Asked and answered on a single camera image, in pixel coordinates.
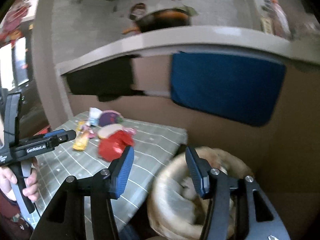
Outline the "person's left hand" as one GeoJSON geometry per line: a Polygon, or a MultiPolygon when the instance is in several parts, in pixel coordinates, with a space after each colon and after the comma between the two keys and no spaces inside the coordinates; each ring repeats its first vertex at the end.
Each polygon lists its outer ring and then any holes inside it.
{"type": "MultiPolygon", "coordinates": [[[[33,168],[31,169],[30,176],[25,179],[26,188],[23,189],[23,195],[35,202],[39,198],[39,184],[37,180],[37,169],[39,168],[36,157],[32,159],[33,168]]],[[[7,167],[2,166],[1,171],[1,191],[5,196],[13,201],[16,201],[16,196],[12,190],[11,185],[17,184],[17,178],[13,171],[7,167]]]]}

